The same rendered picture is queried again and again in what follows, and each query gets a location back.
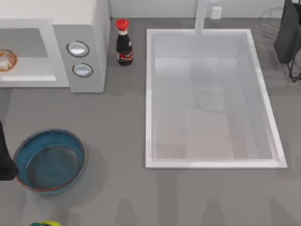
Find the white sink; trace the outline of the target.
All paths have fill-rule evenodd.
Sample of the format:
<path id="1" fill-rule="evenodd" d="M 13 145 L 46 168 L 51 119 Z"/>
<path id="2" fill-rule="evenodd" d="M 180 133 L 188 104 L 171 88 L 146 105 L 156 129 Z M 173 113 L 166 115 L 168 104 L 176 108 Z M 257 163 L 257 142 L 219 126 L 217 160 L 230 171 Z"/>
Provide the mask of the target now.
<path id="1" fill-rule="evenodd" d="M 146 168 L 287 168 L 249 29 L 148 29 L 146 40 Z"/>

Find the dark red-capped sauce bottle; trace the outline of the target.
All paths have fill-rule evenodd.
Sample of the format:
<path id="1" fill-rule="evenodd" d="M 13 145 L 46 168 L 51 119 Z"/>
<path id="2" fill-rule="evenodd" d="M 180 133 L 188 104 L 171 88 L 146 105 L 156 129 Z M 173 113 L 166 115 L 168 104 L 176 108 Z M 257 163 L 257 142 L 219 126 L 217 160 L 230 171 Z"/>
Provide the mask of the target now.
<path id="1" fill-rule="evenodd" d="M 129 66 L 133 61 L 132 42 L 128 35 L 129 21 L 127 19 L 118 19 L 115 22 L 118 30 L 116 42 L 117 61 L 121 66 Z"/>

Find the pale microwave oven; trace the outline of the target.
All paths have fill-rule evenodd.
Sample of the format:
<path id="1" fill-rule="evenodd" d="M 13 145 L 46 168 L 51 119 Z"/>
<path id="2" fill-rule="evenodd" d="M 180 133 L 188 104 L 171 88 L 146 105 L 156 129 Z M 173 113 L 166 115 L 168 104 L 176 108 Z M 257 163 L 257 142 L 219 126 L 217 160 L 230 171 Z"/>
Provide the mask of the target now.
<path id="1" fill-rule="evenodd" d="M 73 93 L 104 90 L 110 22 L 93 19 L 87 24 L 54 24 L 50 19 L 0 19 L 0 48 L 18 57 L 16 66 L 0 72 L 1 88 L 69 88 Z M 88 45 L 85 57 L 71 56 L 68 43 Z M 81 78 L 72 67 L 85 63 L 94 73 Z"/>

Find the round microwave knob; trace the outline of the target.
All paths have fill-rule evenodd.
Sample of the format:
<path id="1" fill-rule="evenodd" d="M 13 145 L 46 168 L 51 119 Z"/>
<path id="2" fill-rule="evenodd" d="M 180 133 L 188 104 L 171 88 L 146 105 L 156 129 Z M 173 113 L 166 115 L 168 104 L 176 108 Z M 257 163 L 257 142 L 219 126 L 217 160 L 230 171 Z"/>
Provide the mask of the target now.
<path id="1" fill-rule="evenodd" d="M 77 64 L 72 67 L 72 72 L 81 78 L 88 78 L 93 75 L 93 68 L 85 63 Z"/>
<path id="2" fill-rule="evenodd" d="M 89 54 L 88 45 L 79 40 L 68 43 L 66 49 L 73 57 L 85 57 Z"/>

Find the tall white tap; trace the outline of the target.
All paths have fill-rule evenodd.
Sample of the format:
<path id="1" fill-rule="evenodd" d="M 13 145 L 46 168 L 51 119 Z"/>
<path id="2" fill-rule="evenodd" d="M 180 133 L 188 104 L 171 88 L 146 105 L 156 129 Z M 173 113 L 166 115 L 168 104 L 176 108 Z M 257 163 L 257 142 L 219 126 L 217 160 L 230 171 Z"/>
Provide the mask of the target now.
<path id="1" fill-rule="evenodd" d="M 204 20 L 206 17 L 207 0 L 197 0 L 196 17 L 194 31 L 197 36 L 202 34 L 204 28 Z"/>

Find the blue bowl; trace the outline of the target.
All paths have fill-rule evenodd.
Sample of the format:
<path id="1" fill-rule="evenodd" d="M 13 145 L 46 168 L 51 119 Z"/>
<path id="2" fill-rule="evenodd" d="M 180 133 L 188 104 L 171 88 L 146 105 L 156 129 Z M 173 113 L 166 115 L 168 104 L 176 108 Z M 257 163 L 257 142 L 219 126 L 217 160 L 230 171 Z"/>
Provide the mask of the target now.
<path id="1" fill-rule="evenodd" d="M 72 132 L 45 129 L 22 141 L 13 160 L 19 169 L 19 184 L 34 193 L 49 195 L 65 191 L 79 179 L 86 153 Z"/>

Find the yellow and green object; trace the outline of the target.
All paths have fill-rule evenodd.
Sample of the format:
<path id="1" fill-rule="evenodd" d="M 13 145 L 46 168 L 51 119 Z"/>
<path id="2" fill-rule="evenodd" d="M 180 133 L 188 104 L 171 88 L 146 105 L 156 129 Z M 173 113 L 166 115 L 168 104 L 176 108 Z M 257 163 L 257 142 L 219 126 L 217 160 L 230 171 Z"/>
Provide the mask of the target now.
<path id="1" fill-rule="evenodd" d="M 42 222 L 32 222 L 29 226 L 62 226 L 60 223 L 52 220 L 46 220 Z"/>

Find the plate of food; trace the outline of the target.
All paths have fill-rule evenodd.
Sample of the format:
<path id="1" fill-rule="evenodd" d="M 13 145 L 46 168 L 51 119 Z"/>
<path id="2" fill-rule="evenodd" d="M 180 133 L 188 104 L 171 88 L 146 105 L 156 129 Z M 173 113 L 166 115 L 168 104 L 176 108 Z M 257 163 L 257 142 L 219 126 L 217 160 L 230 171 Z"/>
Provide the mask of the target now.
<path id="1" fill-rule="evenodd" d="M 0 72 L 12 70 L 18 62 L 17 55 L 9 49 L 0 49 Z"/>

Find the white wall socket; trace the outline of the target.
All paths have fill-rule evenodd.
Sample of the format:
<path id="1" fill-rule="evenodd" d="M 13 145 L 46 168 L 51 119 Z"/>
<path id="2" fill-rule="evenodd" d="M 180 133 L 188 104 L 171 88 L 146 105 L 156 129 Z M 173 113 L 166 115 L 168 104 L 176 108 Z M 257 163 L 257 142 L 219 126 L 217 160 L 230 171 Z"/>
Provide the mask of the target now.
<path id="1" fill-rule="evenodd" d="M 221 19 L 222 17 L 222 7 L 214 6 L 212 7 L 211 19 Z"/>

